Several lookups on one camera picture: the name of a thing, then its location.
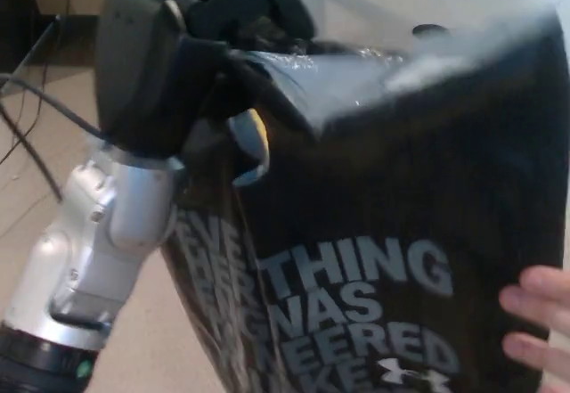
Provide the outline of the person's bare hand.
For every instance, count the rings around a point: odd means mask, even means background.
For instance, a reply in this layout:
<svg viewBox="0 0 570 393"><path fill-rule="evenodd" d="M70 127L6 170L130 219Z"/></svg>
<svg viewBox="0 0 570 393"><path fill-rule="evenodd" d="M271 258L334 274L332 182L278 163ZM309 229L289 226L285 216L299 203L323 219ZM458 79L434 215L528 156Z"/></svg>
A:
<svg viewBox="0 0 570 393"><path fill-rule="evenodd" d="M499 295L501 308L527 322L569 336L569 273L550 266L531 266L519 276L518 284L505 287ZM534 370L562 380L555 387L545 383L541 392L569 390L569 352L552 347L523 332L511 332L502 340L506 356Z"/></svg>

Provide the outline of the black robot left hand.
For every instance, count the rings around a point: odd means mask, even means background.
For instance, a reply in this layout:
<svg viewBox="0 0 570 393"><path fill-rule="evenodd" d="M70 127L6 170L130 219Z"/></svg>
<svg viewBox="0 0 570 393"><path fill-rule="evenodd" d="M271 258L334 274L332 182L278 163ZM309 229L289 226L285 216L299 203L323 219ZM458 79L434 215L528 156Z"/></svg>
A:
<svg viewBox="0 0 570 393"><path fill-rule="evenodd" d="M124 151L171 157L233 51L273 51L314 34L301 0L104 0L94 56L99 127Z"/></svg>

